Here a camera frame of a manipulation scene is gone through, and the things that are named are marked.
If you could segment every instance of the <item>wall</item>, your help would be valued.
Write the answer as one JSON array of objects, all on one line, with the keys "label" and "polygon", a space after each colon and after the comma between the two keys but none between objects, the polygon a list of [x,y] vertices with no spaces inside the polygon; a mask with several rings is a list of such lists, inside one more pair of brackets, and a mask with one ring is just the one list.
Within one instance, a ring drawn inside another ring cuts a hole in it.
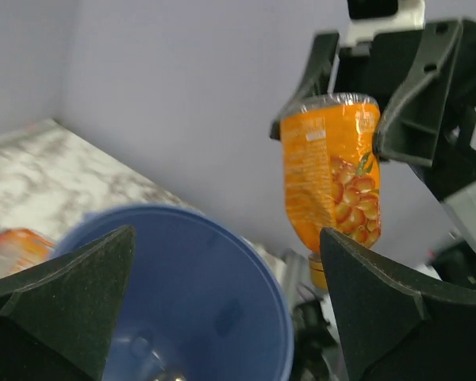
[{"label": "wall", "polygon": [[[431,0],[427,13],[476,17],[476,0]],[[314,31],[346,24],[343,0],[87,0],[64,120],[235,231],[305,251],[283,211],[268,125]],[[376,249],[414,264],[450,223],[405,165],[387,164],[383,179]]]},{"label": "wall", "polygon": [[0,133],[60,111],[79,0],[0,0]]}]

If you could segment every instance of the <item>blue bin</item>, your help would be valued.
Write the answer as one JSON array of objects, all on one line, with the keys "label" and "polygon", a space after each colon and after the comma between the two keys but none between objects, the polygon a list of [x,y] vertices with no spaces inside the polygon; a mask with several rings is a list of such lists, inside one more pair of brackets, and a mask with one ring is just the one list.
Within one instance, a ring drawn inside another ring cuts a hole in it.
[{"label": "blue bin", "polygon": [[136,255],[104,381],[287,381],[294,334],[270,269],[202,215],[141,204],[95,214],[59,242],[60,256],[123,225]]}]

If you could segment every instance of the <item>marble countertop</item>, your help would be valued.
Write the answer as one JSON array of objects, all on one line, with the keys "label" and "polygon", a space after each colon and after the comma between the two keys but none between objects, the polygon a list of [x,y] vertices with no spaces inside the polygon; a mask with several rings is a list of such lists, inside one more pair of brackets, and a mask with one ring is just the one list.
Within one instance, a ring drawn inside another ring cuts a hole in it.
[{"label": "marble countertop", "polygon": [[[0,227],[26,227],[57,241],[85,213],[131,202],[196,210],[54,121],[0,137]],[[251,245],[281,280],[285,264]]]}]

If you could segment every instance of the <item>printed fruit image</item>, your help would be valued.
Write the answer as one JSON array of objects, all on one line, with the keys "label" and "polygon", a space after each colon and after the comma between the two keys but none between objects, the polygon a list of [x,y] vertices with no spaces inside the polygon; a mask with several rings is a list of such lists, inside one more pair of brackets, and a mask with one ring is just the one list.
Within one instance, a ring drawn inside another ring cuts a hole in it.
[{"label": "printed fruit image", "polygon": [[370,157],[371,152],[363,155],[358,165],[330,158],[336,228],[368,248],[381,235],[379,192],[369,176],[374,166]]}]

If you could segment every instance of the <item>blue plastic bowl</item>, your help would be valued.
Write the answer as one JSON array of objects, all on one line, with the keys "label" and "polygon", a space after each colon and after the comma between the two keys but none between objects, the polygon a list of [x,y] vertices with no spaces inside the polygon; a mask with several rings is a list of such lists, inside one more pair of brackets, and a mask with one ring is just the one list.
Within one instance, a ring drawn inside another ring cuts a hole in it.
[{"label": "blue plastic bowl", "polygon": [[294,334],[280,287],[259,255],[202,215],[141,204],[95,214],[59,242],[61,256],[123,225],[136,255],[104,381],[287,381]]}]

